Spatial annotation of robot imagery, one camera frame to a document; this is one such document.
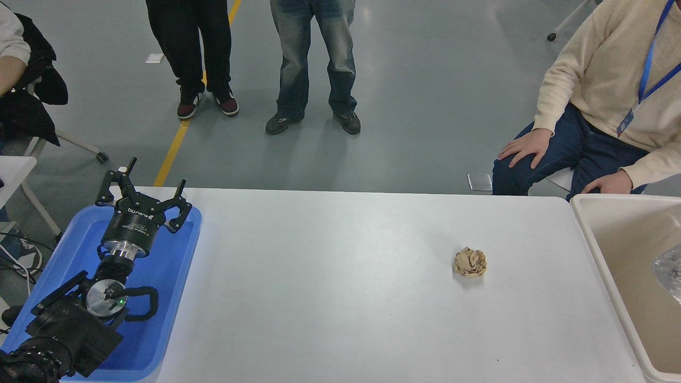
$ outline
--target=crumpled paper ball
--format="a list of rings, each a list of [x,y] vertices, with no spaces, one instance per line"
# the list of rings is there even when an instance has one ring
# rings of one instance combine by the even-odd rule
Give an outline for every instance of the crumpled paper ball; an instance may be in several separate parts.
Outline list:
[[[485,253],[465,247],[456,253],[453,269],[465,277],[479,277],[487,271]]]

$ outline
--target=yellow floor line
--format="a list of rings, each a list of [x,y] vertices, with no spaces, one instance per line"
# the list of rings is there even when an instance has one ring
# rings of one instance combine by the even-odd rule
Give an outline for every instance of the yellow floor line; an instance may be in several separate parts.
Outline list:
[[[234,4],[232,6],[232,10],[229,12],[229,25],[232,25],[234,22],[234,18],[236,17],[236,12],[239,10],[239,5],[241,5],[241,0],[235,0]],[[206,84],[206,72],[204,71],[204,78],[203,78],[204,84]],[[172,144],[170,144],[170,148],[168,149],[168,153],[165,155],[165,159],[163,160],[163,163],[161,165],[161,169],[159,169],[159,174],[156,176],[156,181],[154,181],[154,186],[163,186],[165,183],[165,179],[168,177],[168,173],[170,173],[170,168],[172,167],[173,162],[175,162],[175,157],[177,156],[177,153],[180,151],[180,146],[182,145],[182,141],[185,139],[185,134],[187,133],[187,130],[189,129],[189,123],[191,122],[191,119],[185,120],[180,122],[180,127],[177,129],[177,133],[175,134],[175,138],[172,141]]]

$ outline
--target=man's hand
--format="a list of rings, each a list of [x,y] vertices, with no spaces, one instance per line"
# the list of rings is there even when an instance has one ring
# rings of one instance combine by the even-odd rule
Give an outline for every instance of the man's hand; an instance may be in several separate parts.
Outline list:
[[[619,170],[617,173],[595,179],[592,183],[585,186],[582,193],[591,192],[597,187],[601,190],[601,193],[629,194],[633,188],[633,184],[627,172]]]
[[[518,161],[523,159],[526,155],[534,154],[535,158],[530,164],[530,168],[534,169],[537,167],[539,160],[546,154],[546,149],[549,147],[549,139],[551,138],[552,132],[548,129],[535,129],[523,137],[517,138],[501,149],[501,152],[497,159],[502,160],[506,157],[515,154],[509,168],[513,168]]]

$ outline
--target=denim jeans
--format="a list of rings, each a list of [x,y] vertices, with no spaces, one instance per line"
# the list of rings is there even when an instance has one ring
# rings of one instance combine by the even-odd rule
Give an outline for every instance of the denim jeans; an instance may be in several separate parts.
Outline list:
[[[516,138],[532,130],[534,123],[523,129]],[[647,151],[608,136],[593,127],[577,107],[568,104],[556,123],[555,135],[549,141],[546,154],[536,168],[530,169],[534,155],[521,159],[513,168],[509,164],[513,155],[494,161],[492,194],[526,196],[530,187],[563,168],[574,169],[572,185],[567,200],[579,194],[591,181],[617,172],[648,154]],[[642,185],[631,191],[641,194]]]
[[[326,68],[331,83],[329,105],[336,113],[354,111],[357,101],[350,95],[355,83],[350,24],[355,0],[270,0],[270,6],[283,56],[277,112],[293,119],[305,116],[312,17],[317,19],[329,54]]]

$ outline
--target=gray floor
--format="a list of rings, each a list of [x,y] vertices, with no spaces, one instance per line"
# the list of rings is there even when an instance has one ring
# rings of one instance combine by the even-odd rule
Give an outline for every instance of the gray floor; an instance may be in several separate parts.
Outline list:
[[[160,52],[144,2],[5,2],[32,17],[57,52],[71,98],[48,107],[55,123],[111,158],[101,165],[66,142],[46,148],[29,180],[60,227],[93,203],[105,170],[133,156],[133,182],[152,185],[180,124],[170,67],[144,63]],[[228,119],[208,96],[165,185],[185,178],[187,187],[471,194],[466,174],[491,172],[499,149],[531,121],[542,76],[579,20],[555,42],[545,37],[579,2],[359,1],[353,94],[362,133],[349,136],[332,120],[328,57],[315,27],[306,118],[272,137],[264,125],[276,109],[279,39],[268,2],[243,0],[232,25],[241,112]],[[647,192],[681,196],[679,185],[676,177]],[[531,193],[565,195],[547,181]],[[20,194],[8,209],[29,236],[51,240]],[[3,287],[9,303],[25,295],[19,286]]]

